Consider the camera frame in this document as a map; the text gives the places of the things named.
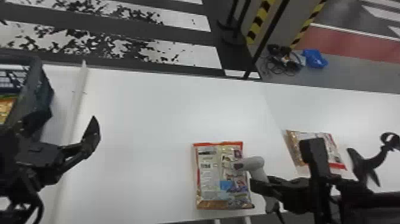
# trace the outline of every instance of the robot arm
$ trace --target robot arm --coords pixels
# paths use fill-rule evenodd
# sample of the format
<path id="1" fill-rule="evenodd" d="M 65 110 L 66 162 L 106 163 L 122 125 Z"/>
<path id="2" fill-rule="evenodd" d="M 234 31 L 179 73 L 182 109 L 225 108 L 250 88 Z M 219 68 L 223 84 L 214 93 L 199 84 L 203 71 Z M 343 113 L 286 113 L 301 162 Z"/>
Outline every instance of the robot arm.
<path id="1" fill-rule="evenodd" d="M 44 122 L 32 120 L 30 114 L 14 127 L 0 132 L 0 197 L 7 197 L 10 205 L 0 210 L 1 224 L 25 223 L 38 209 L 34 224 L 40 222 L 44 206 L 38 192 L 47 185 L 56 184 L 73 166 L 87 159 L 100 141 L 97 119 L 92 117 L 82 140 L 59 147 L 33 141 L 30 136 Z"/>

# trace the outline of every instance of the black crate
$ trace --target black crate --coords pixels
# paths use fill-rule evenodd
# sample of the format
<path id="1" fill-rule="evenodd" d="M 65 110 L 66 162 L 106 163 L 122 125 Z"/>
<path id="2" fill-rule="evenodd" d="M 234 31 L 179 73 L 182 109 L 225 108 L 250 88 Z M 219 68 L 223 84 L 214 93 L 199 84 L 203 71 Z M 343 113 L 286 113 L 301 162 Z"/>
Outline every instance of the black crate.
<path id="1" fill-rule="evenodd" d="M 54 95 L 38 57 L 4 54 L 0 65 L 21 66 L 20 69 L 0 69 L 0 95 L 17 96 L 3 125 L 13 126 L 25 115 L 43 111 L 51 117 L 50 103 Z M 41 131 L 34 134 L 39 139 Z"/>

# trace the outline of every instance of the yellow and black striped pole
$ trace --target yellow and black striped pole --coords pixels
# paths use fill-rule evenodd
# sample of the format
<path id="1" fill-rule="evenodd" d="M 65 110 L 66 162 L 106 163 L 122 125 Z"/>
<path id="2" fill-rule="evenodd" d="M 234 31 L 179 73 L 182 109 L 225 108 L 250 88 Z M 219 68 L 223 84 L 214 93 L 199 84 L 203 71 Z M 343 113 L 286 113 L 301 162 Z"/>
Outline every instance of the yellow and black striped pole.
<path id="1" fill-rule="evenodd" d="M 312 11 L 311 16 L 304 22 L 303 26 L 301 27 L 300 32 L 297 34 L 295 40 L 292 42 L 290 45 L 290 48 L 294 49 L 296 45 L 299 43 L 301 38 L 304 36 L 304 33 L 307 31 L 307 29 L 310 27 L 310 24 L 314 21 L 318 13 L 322 10 L 324 7 L 325 3 L 327 0 L 321 0 L 320 3 L 314 8 Z"/>
<path id="2" fill-rule="evenodd" d="M 268 12 L 271 6 L 275 3 L 275 0 L 263 0 L 260 8 L 257 11 L 257 15 L 254 18 L 253 23 L 251 24 L 250 31 L 247 33 L 246 41 L 247 44 L 254 43 L 257 34 L 261 31 L 261 26 L 268 16 Z"/>

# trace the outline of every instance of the black metal frame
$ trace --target black metal frame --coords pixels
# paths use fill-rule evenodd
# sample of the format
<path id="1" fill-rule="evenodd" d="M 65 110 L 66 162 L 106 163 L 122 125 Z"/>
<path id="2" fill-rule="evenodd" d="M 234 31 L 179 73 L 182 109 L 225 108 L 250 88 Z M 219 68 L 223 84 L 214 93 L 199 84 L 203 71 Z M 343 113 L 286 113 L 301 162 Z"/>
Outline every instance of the black metal frame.
<path id="1" fill-rule="evenodd" d="M 275 13 L 274 18 L 272 19 L 272 22 L 267 29 L 267 32 L 265 33 L 260 45 L 258 46 L 257 50 L 255 51 L 254 56 L 252 57 L 249 67 L 247 68 L 243 77 L 240 79 L 247 80 L 249 78 L 251 71 L 253 71 L 253 68 L 254 68 L 255 64 L 257 63 L 258 59 L 260 58 L 261 53 L 263 53 L 263 50 L 265 49 L 265 46 L 267 45 L 268 40 L 270 39 L 272 33 L 274 32 L 274 29 L 275 29 L 276 25 L 278 24 L 282 14 L 284 13 L 289 1 L 290 0 L 282 0 L 282 3 L 279 5 L 278 11 Z"/>

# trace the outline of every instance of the plastic package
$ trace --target plastic package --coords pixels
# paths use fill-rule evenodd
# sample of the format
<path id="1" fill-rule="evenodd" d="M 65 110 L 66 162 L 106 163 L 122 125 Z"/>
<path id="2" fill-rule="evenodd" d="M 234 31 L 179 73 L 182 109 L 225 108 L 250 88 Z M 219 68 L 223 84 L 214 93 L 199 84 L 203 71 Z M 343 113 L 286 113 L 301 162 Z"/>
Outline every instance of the plastic package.
<path id="1" fill-rule="evenodd" d="M 304 49 L 301 54 L 306 58 L 306 64 L 309 67 L 322 69 L 328 65 L 328 61 L 322 57 L 321 53 L 317 49 Z"/>
<path id="2" fill-rule="evenodd" d="M 333 137 L 329 133 L 312 133 L 312 132 L 298 132 L 294 130 L 286 130 L 289 151 L 293 158 L 295 166 L 306 166 L 307 164 L 303 162 L 299 149 L 299 141 L 311 138 L 323 138 L 325 140 L 325 146 L 328 153 L 328 163 L 329 167 L 334 169 L 346 170 L 345 163 L 340 157 L 338 148 L 333 140 Z"/>
<path id="3" fill-rule="evenodd" d="M 252 209 L 246 172 L 232 169 L 242 158 L 243 142 L 195 143 L 197 209 Z"/>
<path id="4" fill-rule="evenodd" d="M 16 97 L 3 97 L 0 96 L 0 125 L 4 124 L 10 113 Z"/>

